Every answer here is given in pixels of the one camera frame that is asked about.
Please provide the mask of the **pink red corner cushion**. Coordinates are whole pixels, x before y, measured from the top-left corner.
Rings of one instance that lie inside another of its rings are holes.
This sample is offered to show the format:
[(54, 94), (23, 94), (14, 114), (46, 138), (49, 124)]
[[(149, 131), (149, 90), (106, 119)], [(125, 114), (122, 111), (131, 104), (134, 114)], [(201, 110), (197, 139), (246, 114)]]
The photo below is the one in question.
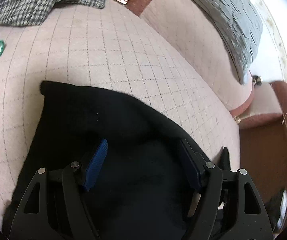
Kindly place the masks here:
[(244, 113), (237, 117), (241, 129), (263, 126), (277, 120), (287, 127), (287, 83), (263, 82), (253, 88), (254, 98)]

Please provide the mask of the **pink quilted mattress cover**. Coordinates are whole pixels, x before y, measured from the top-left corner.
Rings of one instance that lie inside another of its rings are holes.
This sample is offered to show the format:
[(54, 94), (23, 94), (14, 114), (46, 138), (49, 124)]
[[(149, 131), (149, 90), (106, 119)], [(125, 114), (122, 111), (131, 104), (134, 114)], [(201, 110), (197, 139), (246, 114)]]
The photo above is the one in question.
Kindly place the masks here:
[(0, 27), (0, 228), (40, 119), (43, 80), (133, 95), (179, 124), (214, 159), (240, 166), (239, 128), (200, 70), (122, 5), (70, 5), (36, 27)]

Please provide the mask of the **black knit pants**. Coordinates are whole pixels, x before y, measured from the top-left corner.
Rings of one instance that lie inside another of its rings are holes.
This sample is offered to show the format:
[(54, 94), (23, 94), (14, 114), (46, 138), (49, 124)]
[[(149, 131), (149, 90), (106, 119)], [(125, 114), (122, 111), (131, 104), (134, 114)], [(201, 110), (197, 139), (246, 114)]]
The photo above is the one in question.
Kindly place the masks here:
[(90, 192), (90, 218), (99, 239), (183, 239), (197, 196), (180, 142), (202, 149), (179, 125), (128, 94), (42, 81), (41, 118), (7, 207), (13, 218), (39, 168), (90, 163), (102, 140), (108, 153)]

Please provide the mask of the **grey quilted pillow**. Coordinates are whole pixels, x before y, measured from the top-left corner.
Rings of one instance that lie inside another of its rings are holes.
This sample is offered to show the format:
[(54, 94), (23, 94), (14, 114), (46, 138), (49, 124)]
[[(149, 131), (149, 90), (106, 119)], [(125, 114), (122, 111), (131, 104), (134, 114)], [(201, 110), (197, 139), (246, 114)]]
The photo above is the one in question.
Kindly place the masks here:
[(257, 56), (262, 20), (250, 0), (192, 0), (209, 16), (235, 64), (239, 82), (248, 81), (248, 70)]

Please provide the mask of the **black sandals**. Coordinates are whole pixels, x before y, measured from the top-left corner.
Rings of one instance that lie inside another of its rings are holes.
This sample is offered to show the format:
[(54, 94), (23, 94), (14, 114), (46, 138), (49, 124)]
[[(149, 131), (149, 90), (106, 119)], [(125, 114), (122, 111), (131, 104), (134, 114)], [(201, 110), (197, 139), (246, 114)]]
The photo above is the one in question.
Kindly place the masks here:
[(254, 86), (260, 86), (262, 84), (261, 76), (253, 75), (252, 81)]

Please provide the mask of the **pink quilted bolster cushion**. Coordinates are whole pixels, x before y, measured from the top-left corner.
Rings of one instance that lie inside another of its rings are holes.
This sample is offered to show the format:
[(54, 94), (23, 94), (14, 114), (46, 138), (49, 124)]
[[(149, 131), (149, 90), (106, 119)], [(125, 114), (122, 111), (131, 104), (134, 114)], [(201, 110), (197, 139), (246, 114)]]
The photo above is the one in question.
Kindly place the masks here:
[(249, 108), (254, 98), (252, 80), (240, 84), (224, 41), (192, 0), (130, 0), (127, 8), (183, 56), (232, 116)]

